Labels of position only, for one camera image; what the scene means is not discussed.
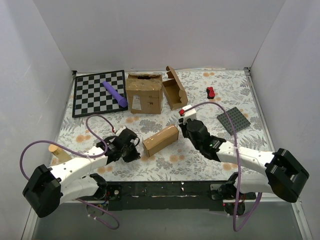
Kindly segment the small cardboard express box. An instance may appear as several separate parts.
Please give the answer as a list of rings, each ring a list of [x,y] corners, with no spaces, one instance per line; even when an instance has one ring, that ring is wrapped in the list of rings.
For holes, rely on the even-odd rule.
[[[179,139],[179,130],[171,124],[142,141],[147,157],[151,157]]]

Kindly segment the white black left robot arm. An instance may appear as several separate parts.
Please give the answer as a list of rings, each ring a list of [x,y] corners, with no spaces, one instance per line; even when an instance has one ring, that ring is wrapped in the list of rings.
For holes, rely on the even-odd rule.
[[[52,167],[38,166],[22,191],[37,216],[44,218],[59,205],[82,197],[103,200],[110,194],[107,182],[93,171],[119,159],[130,163],[140,158],[139,138],[127,127],[98,142],[83,156]]]

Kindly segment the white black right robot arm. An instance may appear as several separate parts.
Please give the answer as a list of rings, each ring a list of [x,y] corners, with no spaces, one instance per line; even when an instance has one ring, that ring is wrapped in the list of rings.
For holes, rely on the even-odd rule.
[[[184,138],[188,138],[194,148],[206,159],[221,163],[238,164],[256,175],[236,176],[229,179],[227,195],[237,199],[249,192],[275,194],[280,199],[295,203],[307,180],[308,171],[290,153],[279,148],[276,152],[258,151],[246,147],[236,148],[224,138],[210,135],[207,127],[200,120],[180,118],[178,125]]]

